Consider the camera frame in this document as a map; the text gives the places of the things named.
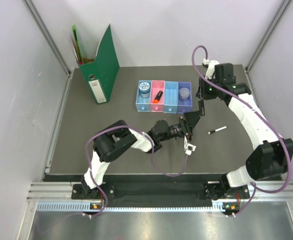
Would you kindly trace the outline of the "green highlighter marker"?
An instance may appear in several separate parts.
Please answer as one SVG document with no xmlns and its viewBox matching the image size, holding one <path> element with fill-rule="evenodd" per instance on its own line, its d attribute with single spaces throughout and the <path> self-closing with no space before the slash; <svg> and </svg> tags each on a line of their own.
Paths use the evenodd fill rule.
<svg viewBox="0 0 293 240">
<path fill-rule="evenodd" d="M 203 99 L 198 100 L 199 114 L 200 116 L 205 115 L 205 104 Z"/>
</svg>

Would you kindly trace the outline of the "clear round clip container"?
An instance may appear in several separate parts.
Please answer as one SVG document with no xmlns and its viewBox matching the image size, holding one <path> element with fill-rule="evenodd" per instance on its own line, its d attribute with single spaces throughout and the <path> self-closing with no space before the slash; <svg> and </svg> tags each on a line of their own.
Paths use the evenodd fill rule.
<svg viewBox="0 0 293 240">
<path fill-rule="evenodd" d="M 182 87 L 179 89 L 178 93 L 179 93 L 179 100 L 185 102 L 190 98 L 191 91 L 187 87 Z"/>
</svg>

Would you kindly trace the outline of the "purple drawer box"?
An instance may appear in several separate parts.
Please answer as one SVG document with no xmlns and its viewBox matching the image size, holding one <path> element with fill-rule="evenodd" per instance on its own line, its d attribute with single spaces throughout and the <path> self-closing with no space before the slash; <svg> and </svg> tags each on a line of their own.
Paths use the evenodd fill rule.
<svg viewBox="0 0 293 240">
<path fill-rule="evenodd" d="M 187 101 L 180 101 L 179 99 L 179 90 L 181 88 L 188 88 L 190 90 L 190 97 Z M 177 113 L 183 114 L 191 112 L 193 108 L 193 100 L 192 100 L 192 85 L 190 82 L 179 81 L 178 82 L 178 107 Z"/>
</svg>

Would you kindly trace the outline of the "teal blue drawer box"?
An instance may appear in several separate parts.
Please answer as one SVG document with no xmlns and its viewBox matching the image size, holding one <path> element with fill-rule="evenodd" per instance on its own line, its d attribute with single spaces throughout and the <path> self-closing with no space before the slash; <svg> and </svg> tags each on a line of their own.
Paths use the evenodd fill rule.
<svg viewBox="0 0 293 240">
<path fill-rule="evenodd" d="M 179 102 L 179 85 L 176 81 L 165 81 L 164 113 L 176 114 Z"/>
</svg>

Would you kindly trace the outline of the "orange highlighter marker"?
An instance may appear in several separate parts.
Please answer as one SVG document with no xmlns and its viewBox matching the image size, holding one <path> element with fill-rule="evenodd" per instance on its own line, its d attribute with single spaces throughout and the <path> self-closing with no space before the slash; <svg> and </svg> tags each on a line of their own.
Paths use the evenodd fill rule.
<svg viewBox="0 0 293 240">
<path fill-rule="evenodd" d="M 163 91 L 160 90 L 160 91 L 157 93 L 157 95 L 155 96 L 155 98 L 154 98 L 154 100 L 152 101 L 152 103 L 153 103 L 153 104 L 158 104 L 159 101 L 160 101 L 160 99 L 161 99 L 161 97 L 162 97 L 162 95 L 163 95 Z"/>
</svg>

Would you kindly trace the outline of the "pink drawer box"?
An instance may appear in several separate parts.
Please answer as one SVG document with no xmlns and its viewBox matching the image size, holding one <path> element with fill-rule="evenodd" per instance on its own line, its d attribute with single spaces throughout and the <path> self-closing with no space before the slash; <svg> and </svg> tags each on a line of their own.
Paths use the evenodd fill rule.
<svg viewBox="0 0 293 240">
<path fill-rule="evenodd" d="M 163 95 L 159 103 L 152 103 L 155 96 L 159 91 L 163 91 Z M 151 112 L 163 112 L 164 111 L 164 100 L 165 100 L 165 81 L 164 80 L 152 80 L 150 90 L 150 111 Z"/>
</svg>

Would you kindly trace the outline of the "light blue drawer box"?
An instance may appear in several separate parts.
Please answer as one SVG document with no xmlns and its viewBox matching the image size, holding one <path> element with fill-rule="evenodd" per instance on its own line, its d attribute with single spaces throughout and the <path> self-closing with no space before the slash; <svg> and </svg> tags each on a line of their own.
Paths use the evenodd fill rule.
<svg viewBox="0 0 293 240">
<path fill-rule="evenodd" d="M 151 107 L 150 107 L 150 102 L 151 102 L 151 93 L 150 96 L 148 98 L 142 98 L 139 94 L 139 83 L 137 85 L 137 94 L 136 94 L 136 101 L 135 101 L 135 105 L 136 105 L 136 109 L 138 112 L 150 112 L 151 111 Z"/>
</svg>

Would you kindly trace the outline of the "round patterned tape roll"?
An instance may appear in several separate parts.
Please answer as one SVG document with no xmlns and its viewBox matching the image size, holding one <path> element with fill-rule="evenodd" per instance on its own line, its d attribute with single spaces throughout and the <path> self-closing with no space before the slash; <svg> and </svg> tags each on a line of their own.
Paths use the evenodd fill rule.
<svg viewBox="0 0 293 240">
<path fill-rule="evenodd" d="M 138 92 L 142 98 L 149 98 L 151 92 L 151 81 L 140 81 L 138 84 Z"/>
</svg>

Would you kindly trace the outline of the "green lever arch binder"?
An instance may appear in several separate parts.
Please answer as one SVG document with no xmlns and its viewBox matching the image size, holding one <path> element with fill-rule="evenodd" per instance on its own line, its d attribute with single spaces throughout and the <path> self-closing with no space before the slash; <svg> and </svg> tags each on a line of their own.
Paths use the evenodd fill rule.
<svg viewBox="0 0 293 240">
<path fill-rule="evenodd" d="M 85 57 L 81 52 L 75 25 L 72 26 L 71 42 L 79 69 L 95 102 L 98 105 L 109 102 L 120 69 L 111 26 L 107 26 L 100 39 L 94 58 Z"/>
</svg>

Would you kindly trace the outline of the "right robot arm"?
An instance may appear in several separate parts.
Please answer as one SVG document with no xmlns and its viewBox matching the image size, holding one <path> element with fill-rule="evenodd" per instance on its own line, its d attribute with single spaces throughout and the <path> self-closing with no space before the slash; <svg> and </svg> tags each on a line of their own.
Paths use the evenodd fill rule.
<svg viewBox="0 0 293 240">
<path fill-rule="evenodd" d="M 202 64 L 207 70 L 205 74 L 198 72 L 196 97 L 200 113 L 205 114 L 205 100 L 220 98 L 242 124 L 253 148 L 245 165 L 222 175 L 220 193 L 231 198 L 239 187 L 255 186 L 256 181 L 287 174 L 282 187 L 266 191 L 269 194 L 282 192 L 290 182 L 293 141 L 284 139 L 265 119 L 250 88 L 244 83 L 236 83 L 231 63 L 220 64 L 204 58 Z"/>
</svg>

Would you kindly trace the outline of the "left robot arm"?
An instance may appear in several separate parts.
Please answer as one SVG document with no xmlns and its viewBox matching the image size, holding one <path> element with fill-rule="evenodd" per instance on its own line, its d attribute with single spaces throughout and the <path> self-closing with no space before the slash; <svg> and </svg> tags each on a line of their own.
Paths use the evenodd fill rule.
<svg viewBox="0 0 293 240">
<path fill-rule="evenodd" d="M 97 197 L 109 164 L 130 148 L 152 154 L 162 148 L 162 142 L 183 138 L 184 152 L 186 156 L 190 156 L 196 149 L 196 146 L 190 143 L 193 130 L 202 114 L 201 110 L 186 112 L 179 118 L 178 123 L 173 125 L 169 125 L 165 120 L 158 120 L 148 132 L 135 130 L 124 120 L 119 120 L 100 131 L 86 145 L 88 147 L 90 142 L 93 142 L 92 157 L 85 152 L 89 167 L 81 180 L 82 192 L 88 198 Z"/>
</svg>

